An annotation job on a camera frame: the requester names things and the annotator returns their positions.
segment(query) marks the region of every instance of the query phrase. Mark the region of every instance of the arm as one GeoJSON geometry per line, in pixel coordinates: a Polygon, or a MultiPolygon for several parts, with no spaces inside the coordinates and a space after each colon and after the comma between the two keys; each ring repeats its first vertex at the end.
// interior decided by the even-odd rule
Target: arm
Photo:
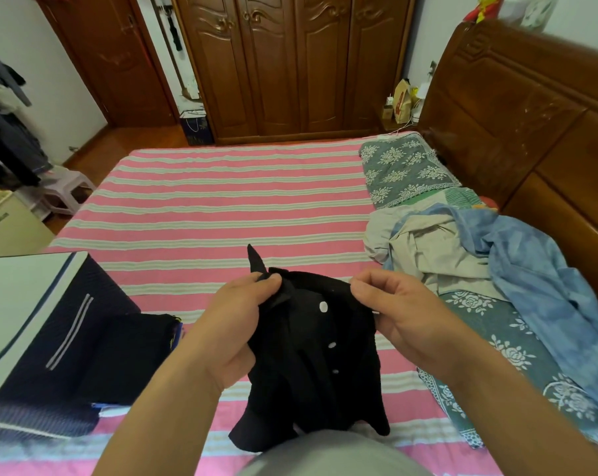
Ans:
{"type": "Polygon", "coordinates": [[[213,296],[112,436],[95,476],[195,473],[220,394],[255,363],[247,341],[258,305],[281,284],[277,274],[255,282],[259,275],[229,282],[213,296]]]}
{"type": "Polygon", "coordinates": [[[446,383],[506,476],[598,476],[598,452],[490,344],[418,280],[368,270],[352,294],[379,311],[377,329],[446,383]]]}

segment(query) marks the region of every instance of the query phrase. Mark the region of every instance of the pink striped bedsheet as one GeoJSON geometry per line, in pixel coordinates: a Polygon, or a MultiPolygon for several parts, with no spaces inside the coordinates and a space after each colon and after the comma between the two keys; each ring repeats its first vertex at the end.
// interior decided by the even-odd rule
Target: pink striped bedsheet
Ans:
{"type": "MultiPolygon", "coordinates": [[[[248,272],[248,243],[268,266],[348,280],[374,264],[361,240],[373,210],[358,156],[366,140],[132,152],[50,250],[88,250],[144,312],[187,325],[223,283],[248,272]]],[[[376,342],[391,434],[355,430],[438,475],[500,475],[487,450],[461,439],[414,365],[384,337],[376,342]]],[[[232,475],[252,457],[228,439],[249,389],[245,378],[222,395],[198,475],[232,475]]],[[[0,445],[0,474],[87,476],[121,419],[75,440],[0,445]]]]}

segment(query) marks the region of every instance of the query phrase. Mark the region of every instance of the door frame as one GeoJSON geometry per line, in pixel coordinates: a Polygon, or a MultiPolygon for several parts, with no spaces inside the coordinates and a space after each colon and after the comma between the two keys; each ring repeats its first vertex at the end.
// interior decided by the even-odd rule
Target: door frame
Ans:
{"type": "MultiPolygon", "coordinates": [[[[174,125],[177,125],[180,122],[180,112],[178,111],[178,105],[176,104],[175,98],[173,97],[173,94],[171,93],[171,88],[169,87],[169,83],[168,83],[167,77],[165,76],[164,71],[162,69],[162,65],[160,64],[160,59],[158,58],[158,53],[156,52],[155,46],[153,45],[153,40],[151,39],[151,35],[149,34],[149,30],[147,28],[147,24],[145,23],[144,16],[142,15],[142,12],[140,11],[140,6],[138,5],[138,1],[137,0],[127,0],[127,1],[129,3],[129,5],[131,6],[131,10],[134,15],[136,26],[140,29],[140,38],[142,39],[144,48],[147,50],[147,53],[149,54],[153,71],[155,71],[156,74],[158,75],[158,80],[160,80],[160,86],[162,87],[162,92],[164,93],[164,95],[167,99],[169,108],[171,109],[171,114],[173,115],[174,125]]],[[[45,15],[45,17],[48,19],[48,23],[50,24],[50,26],[52,27],[54,32],[57,34],[57,38],[61,42],[61,45],[63,45],[67,55],[70,57],[70,60],[72,61],[73,65],[74,65],[74,68],[76,68],[76,71],[79,72],[79,75],[80,75],[81,79],[83,80],[83,83],[85,84],[85,86],[88,88],[90,95],[92,95],[92,98],[97,103],[98,108],[105,116],[107,123],[111,126],[114,126],[115,124],[113,123],[113,119],[110,116],[109,111],[107,110],[107,107],[104,105],[104,103],[101,101],[100,97],[98,96],[98,92],[97,92],[96,88],[94,87],[94,85],[90,81],[89,77],[87,76],[87,72],[81,65],[81,59],[76,55],[76,52],[73,50],[72,45],[70,44],[70,41],[65,36],[65,33],[63,33],[63,30],[61,30],[54,13],[50,9],[50,7],[47,5],[45,0],[37,0],[37,3],[39,4],[41,11],[43,12],[43,15],[45,15]]]]}

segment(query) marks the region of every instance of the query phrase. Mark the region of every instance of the pillow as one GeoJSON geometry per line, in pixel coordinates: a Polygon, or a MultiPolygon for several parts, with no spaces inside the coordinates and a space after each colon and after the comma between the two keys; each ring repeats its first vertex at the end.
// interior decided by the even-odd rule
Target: pillow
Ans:
{"type": "MultiPolygon", "coordinates": [[[[466,291],[443,294],[440,298],[526,376],[587,440],[598,444],[598,404],[561,373],[546,347],[513,304],[466,291]]],[[[418,369],[418,374],[469,446],[482,448],[482,439],[451,390],[422,369],[418,369]]]]}
{"type": "Polygon", "coordinates": [[[374,207],[395,207],[422,193],[460,186],[416,132],[364,143],[359,150],[374,207]]]}

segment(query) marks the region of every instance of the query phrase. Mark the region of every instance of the blue cloth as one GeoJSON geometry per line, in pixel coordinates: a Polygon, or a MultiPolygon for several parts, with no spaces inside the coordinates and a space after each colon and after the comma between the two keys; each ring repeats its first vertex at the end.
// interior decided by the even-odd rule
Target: blue cloth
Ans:
{"type": "MultiPolygon", "coordinates": [[[[513,217],[485,209],[436,204],[412,215],[453,215],[462,246],[489,257],[495,286],[516,307],[563,373],[598,403],[598,301],[557,243],[513,217]]],[[[385,268],[393,268],[391,256],[385,268]]]]}

